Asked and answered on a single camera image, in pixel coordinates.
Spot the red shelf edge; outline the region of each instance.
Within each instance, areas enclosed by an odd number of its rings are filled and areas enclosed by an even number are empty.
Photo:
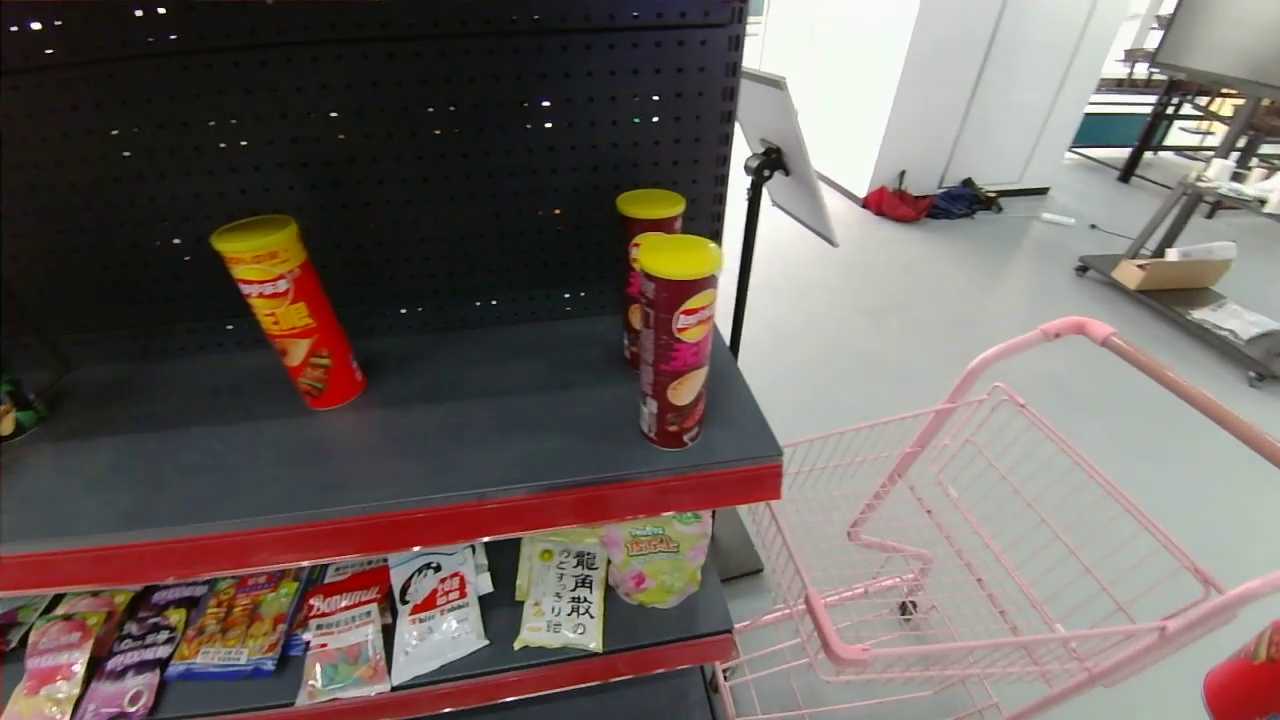
[[[652,675],[695,665],[724,662],[731,660],[735,652],[736,644],[732,634],[712,635],[631,652],[566,660],[530,670],[393,691],[367,698],[218,715],[215,717],[219,720],[283,720],[285,717],[289,720],[406,720],[636,675]]]
[[[0,593],[133,587],[385,555],[782,496],[782,462],[238,533],[0,555]]]

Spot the black pegboard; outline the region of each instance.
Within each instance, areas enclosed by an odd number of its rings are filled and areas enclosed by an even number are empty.
[[[6,287],[93,361],[260,342],[206,242],[252,214],[357,337],[614,311],[631,187],[718,240],[739,4],[434,5],[0,5]]]

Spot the candy bag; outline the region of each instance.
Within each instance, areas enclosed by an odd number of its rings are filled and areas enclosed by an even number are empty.
[[[84,691],[74,720],[142,720],[150,715],[164,666],[209,587],[207,580],[192,580],[145,593]]]
[[[178,643],[165,679],[275,673],[298,600],[298,571],[219,578]]]
[[[529,598],[515,647],[604,651],[604,570],[598,542],[531,538]]]
[[[186,625],[192,612],[205,600],[211,584],[212,580],[191,580],[151,588],[142,596],[142,605],[136,616],[159,615],[177,609],[182,611],[183,625]]]
[[[675,512],[604,528],[609,584],[618,597],[645,607],[675,607],[703,582],[712,542],[710,512]]]
[[[45,611],[51,594],[35,597],[0,597],[0,652],[18,647],[31,624]]]
[[[55,615],[68,615],[72,612],[106,612],[106,621],[97,630],[93,641],[93,657],[102,657],[111,650],[111,641],[120,629],[124,619],[124,609],[133,600],[133,589],[72,592],[63,596],[61,602],[54,609]]]
[[[392,684],[399,685],[489,644],[466,546],[388,557],[396,593]]]
[[[356,560],[333,562],[324,568],[324,579],[320,582],[337,583],[338,580],[346,580],[356,573],[364,573],[365,570],[372,570],[374,568],[387,568],[387,559],[383,556],[358,557]]]
[[[392,689],[381,623],[388,592],[387,570],[379,568],[311,591],[302,612],[308,646],[297,705]]]
[[[600,529],[594,527],[561,528],[520,538],[520,565],[516,568],[516,600],[520,602],[529,600],[530,570],[534,566],[532,542],[539,538],[564,542],[599,542]]]
[[[105,612],[46,615],[27,639],[22,680],[0,720],[69,720]]]
[[[150,715],[186,618],[186,610],[172,607],[127,620],[84,691],[74,720],[143,720]]]

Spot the store shelf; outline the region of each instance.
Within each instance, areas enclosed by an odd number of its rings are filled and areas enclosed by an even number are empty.
[[[650,446],[614,316],[360,343],[303,409],[274,354],[73,373],[5,446],[0,592],[132,585],[774,500],[782,451],[723,341],[705,430]]]
[[[687,669],[451,715],[457,720],[566,720],[605,716],[609,720],[712,720],[714,714],[701,671]]]
[[[372,698],[293,707],[302,664],[285,659],[275,675],[255,680],[175,680],[165,683],[152,717],[255,717],[288,715],[306,720],[404,719],[556,692],[672,667],[726,661],[733,655],[733,621],[712,566],[701,588],[671,610],[628,605],[611,589],[604,602],[605,652],[512,650],[520,632],[521,603],[513,600],[518,543],[490,543],[494,592],[480,600],[489,646],[403,688]],[[0,669],[5,698],[20,678],[20,656]]]

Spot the shopping cart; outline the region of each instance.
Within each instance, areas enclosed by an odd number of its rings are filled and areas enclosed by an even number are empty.
[[[1071,334],[1280,468],[1280,443],[1103,323],[998,345],[937,407],[786,448],[782,500],[749,511],[777,605],[736,628],[713,679],[730,720],[883,717],[887,702],[1006,717],[997,683],[1025,719],[1280,592],[1280,571],[1224,588],[1009,388],[966,397],[993,364]]]

